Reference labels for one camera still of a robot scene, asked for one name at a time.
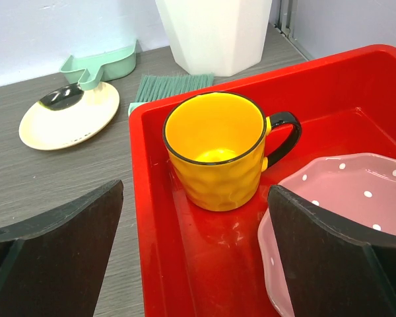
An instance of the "pink plate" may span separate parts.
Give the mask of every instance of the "pink plate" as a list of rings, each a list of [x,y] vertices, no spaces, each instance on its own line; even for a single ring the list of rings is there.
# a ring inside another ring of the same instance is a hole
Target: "pink plate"
[[[396,235],[396,160],[372,153],[317,158],[279,185],[361,225]],[[294,316],[269,210],[259,228],[265,286],[280,315]]]

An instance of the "green dustpan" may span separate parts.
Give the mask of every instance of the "green dustpan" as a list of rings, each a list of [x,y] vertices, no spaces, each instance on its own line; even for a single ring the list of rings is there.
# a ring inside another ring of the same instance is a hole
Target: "green dustpan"
[[[78,83],[82,90],[91,90],[100,81],[111,81],[130,74],[137,64],[135,48],[136,44],[95,56],[76,58],[71,55],[61,66],[60,73],[69,83]]]

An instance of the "white trash can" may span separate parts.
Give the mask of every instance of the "white trash can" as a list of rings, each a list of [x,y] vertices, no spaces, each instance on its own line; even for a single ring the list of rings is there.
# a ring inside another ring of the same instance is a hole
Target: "white trash can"
[[[156,0],[176,63],[232,76],[261,61],[272,0]]]

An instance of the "black handle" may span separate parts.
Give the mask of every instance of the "black handle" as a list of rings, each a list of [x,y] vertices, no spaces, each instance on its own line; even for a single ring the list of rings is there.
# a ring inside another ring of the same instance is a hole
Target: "black handle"
[[[279,112],[269,116],[271,129],[280,127],[284,124],[292,124],[293,128],[286,140],[281,144],[280,147],[275,149],[268,158],[268,167],[276,164],[280,159],[282,159],[286,154],[288,154],[293,147],[297,144],[299,138],[302,134],[302,127],[298,119],[290,112]]]
[[[42,97],[39,103],[53,111],[63,110],[80,101],[83,94],[84,91],[78,83],[70,84]]]

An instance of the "cup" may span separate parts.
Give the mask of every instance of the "cup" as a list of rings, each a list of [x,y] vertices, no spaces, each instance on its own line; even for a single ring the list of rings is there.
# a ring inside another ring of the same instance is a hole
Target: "cup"
[[[292,124],[289,136],[264,157],[265,137],[284,124]],[[292,150],[301,132],[290,112],[265,117],[244,96],[210,92],[169,113],[163,140],[188,198],[210,211],[229,211],[252,198],[261,173]]]

